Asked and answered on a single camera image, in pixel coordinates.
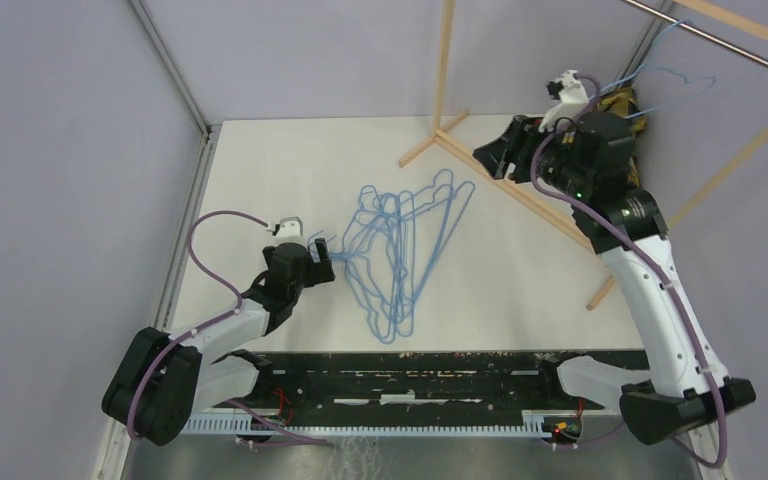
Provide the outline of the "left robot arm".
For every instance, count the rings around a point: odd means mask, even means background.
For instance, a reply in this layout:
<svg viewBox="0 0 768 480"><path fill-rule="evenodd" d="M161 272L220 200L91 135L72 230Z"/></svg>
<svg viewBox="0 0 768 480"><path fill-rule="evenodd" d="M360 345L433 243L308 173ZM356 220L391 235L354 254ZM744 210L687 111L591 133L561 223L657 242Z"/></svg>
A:
<svg viewBox="0 0 768 480"><path fill-rule="evenodd" d="M273 397L265 359L243 345L277 330L293 313L306 288L335 279L327 242L315 249L285 242L264 248L266 269L216 320L169 334L138 331L102 401L101 410L157 446L175 439L190 417L227 400L253 407Z"/></svg>

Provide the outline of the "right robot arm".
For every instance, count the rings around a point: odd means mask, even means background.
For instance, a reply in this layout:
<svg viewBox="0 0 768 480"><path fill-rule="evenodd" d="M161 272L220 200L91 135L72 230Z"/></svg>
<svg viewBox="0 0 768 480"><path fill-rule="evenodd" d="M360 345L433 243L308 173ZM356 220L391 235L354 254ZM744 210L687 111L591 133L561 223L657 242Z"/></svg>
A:
<svg viewBox="0 0 768 480"><path fill-rule="evenodd" d="M608 112L553 122L517 115L473 157L494 179L530 182L571 204L576 227L613 275L643 342L646 370L571 357L539 378L540 400L551 408L575 397L593 401L653 445L754 403L756 392L729 373L689 305L661 210L631 181L635 144L631 121Z"/></svg>

